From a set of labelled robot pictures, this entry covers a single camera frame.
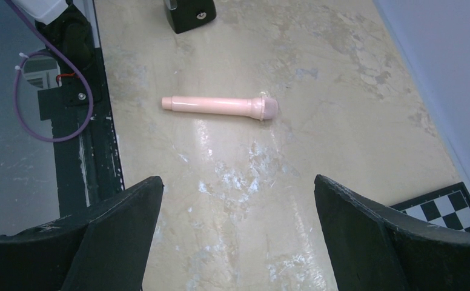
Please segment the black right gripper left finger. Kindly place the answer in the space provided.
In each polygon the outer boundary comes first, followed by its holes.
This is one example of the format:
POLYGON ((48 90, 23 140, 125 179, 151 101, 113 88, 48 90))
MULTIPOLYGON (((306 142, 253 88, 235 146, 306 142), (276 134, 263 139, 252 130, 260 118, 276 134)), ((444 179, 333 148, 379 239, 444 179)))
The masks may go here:
POLYGON ((0 290, 140 290, 163 192, 151 176, 84 210, 0 235, 0 290))

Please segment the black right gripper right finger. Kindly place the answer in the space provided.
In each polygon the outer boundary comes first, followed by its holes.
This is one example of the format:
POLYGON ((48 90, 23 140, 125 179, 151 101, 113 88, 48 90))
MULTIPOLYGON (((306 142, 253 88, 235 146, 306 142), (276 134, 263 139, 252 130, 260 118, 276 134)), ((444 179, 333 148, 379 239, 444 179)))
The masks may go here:
POLYGON ((327 176, 314 183, 339 290, 470 290, 470 233, 413 218, 327 176))

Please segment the black metronome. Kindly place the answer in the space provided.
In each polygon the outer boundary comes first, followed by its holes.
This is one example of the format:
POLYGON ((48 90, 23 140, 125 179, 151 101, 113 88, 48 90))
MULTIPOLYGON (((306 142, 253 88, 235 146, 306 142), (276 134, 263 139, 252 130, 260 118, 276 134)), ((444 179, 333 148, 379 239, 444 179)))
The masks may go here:
POLYGON ((176 34, 212 22, 216 16, 213 0, 164 0, 167 21, 176 34))

